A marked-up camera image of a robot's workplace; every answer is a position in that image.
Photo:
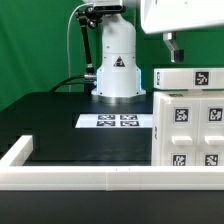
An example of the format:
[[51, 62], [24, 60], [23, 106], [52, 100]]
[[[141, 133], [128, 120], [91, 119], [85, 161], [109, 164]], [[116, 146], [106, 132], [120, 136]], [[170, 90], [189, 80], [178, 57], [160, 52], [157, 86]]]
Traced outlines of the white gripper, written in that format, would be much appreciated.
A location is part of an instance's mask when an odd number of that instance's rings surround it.
[[141, 27], [146, 34], [164, 33], [171, 61], [184, 61], [184, 50], [172, 31], [224, 25], [224, 0], [141, 0]]

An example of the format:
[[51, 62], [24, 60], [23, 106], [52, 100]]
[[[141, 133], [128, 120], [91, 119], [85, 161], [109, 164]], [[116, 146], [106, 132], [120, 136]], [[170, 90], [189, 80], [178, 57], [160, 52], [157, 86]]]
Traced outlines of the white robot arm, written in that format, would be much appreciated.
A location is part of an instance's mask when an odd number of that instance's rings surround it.
[[184, 50], [175, 43], [181, 30], [224, 25], [224, 0], [82, 0], [88, 5], [92, 24], [102, 24], [102, 64], [96, 72], [95, 100], [129, 103], [141, 99], [141, 70], [136, 65], [136, 31], [122, 13], [140, 10], [141, 28], [147, 34], [163, 35], [171, 60], [184, 60]]

